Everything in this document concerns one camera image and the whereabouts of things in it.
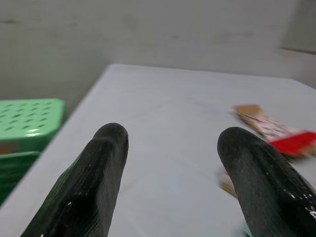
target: snack package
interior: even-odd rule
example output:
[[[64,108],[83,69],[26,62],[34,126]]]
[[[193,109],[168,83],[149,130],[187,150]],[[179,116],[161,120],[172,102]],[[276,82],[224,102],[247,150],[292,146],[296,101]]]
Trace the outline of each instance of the snack package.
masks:
[[[238,116],[281,153],[301,157],[316,152],[316,133],[285,126],[258,105],[234,106]]]

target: wall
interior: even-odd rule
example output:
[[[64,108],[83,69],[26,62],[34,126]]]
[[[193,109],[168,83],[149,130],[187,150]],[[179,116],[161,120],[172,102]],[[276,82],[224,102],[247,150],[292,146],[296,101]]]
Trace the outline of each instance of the wall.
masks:
[[[291,77],[316,57],[278,49],[297,0],[2,0],[0,97],[71,112],[109,63]]]

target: white tabletop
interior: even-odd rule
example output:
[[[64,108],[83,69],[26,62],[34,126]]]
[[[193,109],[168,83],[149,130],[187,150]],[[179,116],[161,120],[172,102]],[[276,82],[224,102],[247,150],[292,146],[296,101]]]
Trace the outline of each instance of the white tabletop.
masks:
[[[233,105],[259,104],[286,125],[314,130],[316,91],[291,79],[111,65],[0,210],[18,237],[58,176],[109,122],[129,133],[129,154],[110,237],[232,237],[235,198],[217,185],[217,138],[247,128]]]

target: green plastic crate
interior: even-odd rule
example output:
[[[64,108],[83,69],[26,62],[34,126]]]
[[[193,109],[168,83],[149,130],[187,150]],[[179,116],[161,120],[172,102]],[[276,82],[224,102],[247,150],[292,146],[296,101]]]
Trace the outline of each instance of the green plastic crate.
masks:
[[[39,155],[40,152],[0,155],[0,205]]]
[[[0,154],[42,151],[62,124],[58,99],[1,100]]]

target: white wall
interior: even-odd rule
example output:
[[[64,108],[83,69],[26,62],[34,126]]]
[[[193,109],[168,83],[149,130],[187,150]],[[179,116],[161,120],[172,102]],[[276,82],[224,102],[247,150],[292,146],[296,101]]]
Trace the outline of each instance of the white wall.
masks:
[[[112,62],[291,77],[316,87],[316,56],[278,49],[296,4],[2,0],[0,98],[54,96],[71,111]]]

